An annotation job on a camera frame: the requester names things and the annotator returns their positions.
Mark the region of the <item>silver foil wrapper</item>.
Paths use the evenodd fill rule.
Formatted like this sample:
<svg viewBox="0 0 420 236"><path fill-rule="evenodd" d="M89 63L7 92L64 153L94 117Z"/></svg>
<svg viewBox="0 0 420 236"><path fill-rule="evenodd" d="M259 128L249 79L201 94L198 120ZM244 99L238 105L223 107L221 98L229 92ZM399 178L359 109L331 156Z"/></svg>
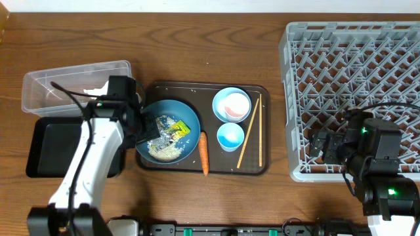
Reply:
<svg viewBox="0 0 420 236"><path fill-rule="evenodd" d="M169 128L164 129L164 127L158 127L158 131L159 137L148 142L148 146L153 150L161 151L171 146L175 142L173 134Z"/></svg>

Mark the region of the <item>blue plate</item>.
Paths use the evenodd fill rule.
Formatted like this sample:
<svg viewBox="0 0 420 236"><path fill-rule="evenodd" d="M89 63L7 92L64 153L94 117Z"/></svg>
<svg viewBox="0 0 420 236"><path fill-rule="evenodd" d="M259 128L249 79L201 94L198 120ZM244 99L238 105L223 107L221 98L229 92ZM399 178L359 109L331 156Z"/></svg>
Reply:
<svg viewBox="0 0 420 236"><path fill-rule="evenodd" d="M180 157L174 161L164 163L154 159L148 153L148 142L139 144L136 147L142 158L155 164L168 165L177 163L193 153L200 138L201 127L198 116L190 106L176 100L161 100L150 104L143 109L143 112L152 113L156 119L162 115L166 115L174 119L176 122L182 120L190 128L190 133L178 139L177 146L183 148L184 150Z"/></svg>

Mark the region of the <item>light blue bowl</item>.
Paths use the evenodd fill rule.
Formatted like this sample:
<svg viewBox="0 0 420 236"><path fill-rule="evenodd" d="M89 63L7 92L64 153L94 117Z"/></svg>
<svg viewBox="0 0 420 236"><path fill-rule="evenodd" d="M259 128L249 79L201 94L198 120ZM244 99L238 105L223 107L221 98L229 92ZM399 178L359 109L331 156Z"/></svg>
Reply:
<svg viewBox="0 0 420 236"><path fill-rule="evenodd" d="M215 97L213 98L213 102L212 102L212 108L213 108L213 112L214 112L214 114L221 120L221 121L223 121L223 122L225 122L225 123L233 123L233 122L229 122L228 120L227 120L227 118L226 118L226 114L225 114L225 111L224 111L224 100L226 99L226 97L229 95L229 94L232 94L232 93L235 93L235 92L238 92L238 93L242 93L242 94L244 94L244 95L246 95L247 96L247 98L248 98L248 100L249 100L249 102L250 102L250 110L249 110L249 112L248 112L248 114L247 114L247 116L250 114L250 111L251 111L251 99L250 99L250 97L245 93L245 91L244 90L242 90L242 89L239 89L239 88L236 88L236 87L228 87L228 88L224 88L224 89L222 89L222 90L220 90L218 93L216 93L216 95L215 95Z"/></svg>

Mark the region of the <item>light blue cup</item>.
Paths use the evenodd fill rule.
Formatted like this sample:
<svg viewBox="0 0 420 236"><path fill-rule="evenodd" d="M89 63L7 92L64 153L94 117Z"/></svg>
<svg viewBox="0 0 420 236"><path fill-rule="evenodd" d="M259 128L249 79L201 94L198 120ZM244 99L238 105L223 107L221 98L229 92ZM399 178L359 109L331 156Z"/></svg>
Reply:
<svg viewBox="0 0 420 236"><path fill-rule="evenodd" d="M241 126L236 123L225 123L217 131L217 141L226 152L237 150L245 139Z"/></svg>

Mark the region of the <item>pink white cup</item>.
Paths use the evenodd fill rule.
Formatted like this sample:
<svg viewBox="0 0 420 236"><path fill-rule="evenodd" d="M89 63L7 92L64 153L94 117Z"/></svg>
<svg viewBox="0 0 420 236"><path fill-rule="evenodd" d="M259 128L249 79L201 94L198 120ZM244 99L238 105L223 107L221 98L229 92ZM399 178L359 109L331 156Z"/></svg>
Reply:
<svg viewBox="0 0 420 236"><path fill-rule="evenodd" d="M250 102L242 93L229 94L224 100L224 111L229 122L240 122L247 117L250 110Z"/></svg>

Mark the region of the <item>green yellow snack wrapper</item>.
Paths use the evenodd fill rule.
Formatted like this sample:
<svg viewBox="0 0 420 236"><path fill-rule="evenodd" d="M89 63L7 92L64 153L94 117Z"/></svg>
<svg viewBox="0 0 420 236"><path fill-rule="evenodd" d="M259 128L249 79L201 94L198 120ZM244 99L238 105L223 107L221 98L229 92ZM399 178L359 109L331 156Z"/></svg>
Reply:
<svg viewBox="0 0 420 236"><path fill-rule="evenodd" d="M178 140L190 133L190 128L182 121L177 121L165 131L172 140Z"/></svg>

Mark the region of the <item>white tissue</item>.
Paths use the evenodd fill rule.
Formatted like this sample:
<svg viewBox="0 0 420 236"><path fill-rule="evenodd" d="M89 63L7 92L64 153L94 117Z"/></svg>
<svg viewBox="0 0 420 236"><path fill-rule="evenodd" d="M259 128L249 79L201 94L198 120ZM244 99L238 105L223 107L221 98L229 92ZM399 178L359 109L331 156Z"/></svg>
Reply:
<svg viewBox="0 0 420 236"><path fill-rule="evenodd" d="M89 96L102 96L102 95L107 95L108 92L108 84L109 82L107 81L103 87L101 88L94 88L94 89L84 89L83 92L85 94L88 94Z"/></svg>

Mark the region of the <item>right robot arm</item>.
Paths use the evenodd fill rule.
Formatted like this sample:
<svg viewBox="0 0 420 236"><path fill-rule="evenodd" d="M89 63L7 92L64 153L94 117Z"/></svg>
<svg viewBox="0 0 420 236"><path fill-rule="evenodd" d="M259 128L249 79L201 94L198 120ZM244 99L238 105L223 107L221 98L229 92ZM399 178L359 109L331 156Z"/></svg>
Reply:
<svg viewBox="0 0 420 236"><path fill-rule="evenodd" d="M345 132L312 129L309 154L343 165L346 184L362 204L371 235L418 235L419 190L399 174L402 133L397 124L360 109L346 114Z"/></svg>

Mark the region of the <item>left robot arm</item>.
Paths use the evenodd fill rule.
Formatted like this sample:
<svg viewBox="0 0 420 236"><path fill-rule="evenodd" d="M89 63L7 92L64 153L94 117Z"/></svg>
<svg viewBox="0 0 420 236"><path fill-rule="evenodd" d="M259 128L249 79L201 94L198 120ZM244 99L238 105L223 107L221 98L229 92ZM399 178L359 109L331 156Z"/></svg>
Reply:
<svg viewBox="0 0 420 236"><path fill-rule="evenodd" d="M158 137L155 118L128 102L94 100L83 117L42 117L34 128L26 174L61 177L47 206L32 207L30 235L112 235L99 212L112 161ZM45 174L43 170L52 169Z"/></svg>

